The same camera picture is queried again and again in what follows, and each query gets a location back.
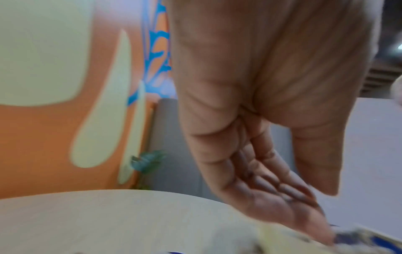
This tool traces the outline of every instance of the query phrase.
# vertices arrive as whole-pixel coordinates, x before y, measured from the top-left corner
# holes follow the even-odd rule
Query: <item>tabletop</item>
[[[176,193],[95,190],[0,200],[2,254],[235,254],[254,241],[253,223],[233,208]]]

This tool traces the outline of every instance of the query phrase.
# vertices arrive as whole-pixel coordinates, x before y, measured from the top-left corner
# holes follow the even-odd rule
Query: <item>wall mural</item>
[[[0,33],[0,198],[131,186],[176,98],[162,1],[3,0]]]

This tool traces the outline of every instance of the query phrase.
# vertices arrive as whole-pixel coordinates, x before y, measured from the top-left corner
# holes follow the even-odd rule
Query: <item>wall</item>
[[[135,182],[119,170],[175,97],[165,15],[159,0],[0,2],[0,198]]]

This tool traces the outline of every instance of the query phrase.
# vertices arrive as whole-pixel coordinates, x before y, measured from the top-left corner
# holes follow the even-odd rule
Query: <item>another person's hand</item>
[[[211,190],[329,244],[306,182],[336,195],[345,125],[376,53],[380,0],[168,0],[180,121]],[[289,127],[302,179],[268,127]]]

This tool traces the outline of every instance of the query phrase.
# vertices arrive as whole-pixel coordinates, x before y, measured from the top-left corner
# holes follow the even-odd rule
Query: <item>blurry green object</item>
[[[166,153],[163,150],[143,152],[139,158],[135,156],[131,157],[131,167],[141,172],[137,184],[131,188],[135,190],[150,190],[151,188],[143,183],[144,176],[157,170],[165,158]]]

